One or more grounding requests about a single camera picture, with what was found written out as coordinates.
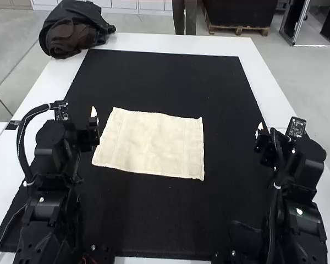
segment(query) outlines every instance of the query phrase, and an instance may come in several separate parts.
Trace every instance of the black rubber mat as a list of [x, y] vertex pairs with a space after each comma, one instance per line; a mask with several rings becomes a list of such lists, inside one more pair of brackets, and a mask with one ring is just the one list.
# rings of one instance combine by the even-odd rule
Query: black rubber mat
[[[263, 118], [239, 58], [92, 49], [65, 99], [80, 127], [95, 106], [100, 132], [113, 107], [203, 118], [204, 181], [95, 167], [92, 153], [83, 154], [86, 245], [107, 244], [118, 255], [209, 259], [229, 245], [231, 220], [260, 227], [269, 175], [253, 149]], [[0, 234], [25, 199], [21, 188]], [[18, 236], [19, 224], [2, 250], [15, 250]]]

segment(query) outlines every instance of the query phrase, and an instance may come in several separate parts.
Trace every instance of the pallet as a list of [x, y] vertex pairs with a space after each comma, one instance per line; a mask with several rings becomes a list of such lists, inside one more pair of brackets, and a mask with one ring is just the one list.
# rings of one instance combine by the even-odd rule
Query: pallet
[[242, 31], [245, 29], [249, 29], [249, 30], [260, 30], [260, 34], [263, 37], [267, 37], [269, 34], [269, 29], [270, 27], [257, 27], [257, 26], [224, 26], [224, 25], [213, 25], [211, 24], [210, 20], [209, 20], [209, 16], [207, 13], [207, 10], [204, 7], [204, 4], [202, 5], [202, 10], [203, 10], [203, 14], [204, 14], [204, 18], [205, 18], [205, 22], [207, 24], [208, 27], [208, 31], [210, 35], [214, 35], [215, 34], [215, 29], [235, 29], [235, 33], [237, 36], [240, 36], [242, 34]]

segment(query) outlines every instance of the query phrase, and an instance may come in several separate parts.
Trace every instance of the concrete floor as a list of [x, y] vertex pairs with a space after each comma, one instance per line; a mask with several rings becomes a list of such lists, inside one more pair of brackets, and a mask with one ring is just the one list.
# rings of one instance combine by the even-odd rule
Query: concrete floor
[[[50, 59], [40, 50], [39, 44], [33, 45], [47, 14], [0, 10], [0, 32], [10, 32], [0, 35], [0, 97], [12, 112], [16, 111]], [[174, 34], [173, 20], [169, 16], [103, 16], [116, 26], [118, 32]], [[253, 39], [297, 115], [307, 119], [308, 133], [327, 150], [330, 168], [330, 48], [288, 46], [278, 33], [281, 20], [281, 15], [274, 17], [268, 37], [254, 31], [244, 31], [242, 36]], [[200, 10], [197, 35], [208, 35]], [[234, 36], [234, 32], [221, 31], [213, 37], [216, 36]], [[308, 19], [304, 23], [298, 43], [325, 43], [318, 34], [315, 20]], [[1, 105], [0, 120], [10, 120], [10, 115]]]

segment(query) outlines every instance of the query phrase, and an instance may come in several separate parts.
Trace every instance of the jacket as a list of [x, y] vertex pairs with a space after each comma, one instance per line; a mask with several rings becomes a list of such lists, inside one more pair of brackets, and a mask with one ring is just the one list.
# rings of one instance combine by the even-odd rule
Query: jacket
[[51, 11], [39, 34], [45, 54], [66, 59], [106, 43], [107, 35], [116, 31], [101, 16], [101, 8], [90, 1], [63, 0]]

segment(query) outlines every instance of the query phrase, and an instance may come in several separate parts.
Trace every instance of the trousers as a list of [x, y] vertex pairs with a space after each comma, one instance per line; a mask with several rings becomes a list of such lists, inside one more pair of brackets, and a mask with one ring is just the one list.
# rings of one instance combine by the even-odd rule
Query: trousers
[[172, 14], [176, 35], [185, 34], [186, 9], [186, 35], [196, 35], [197, 0], [172, 0]]

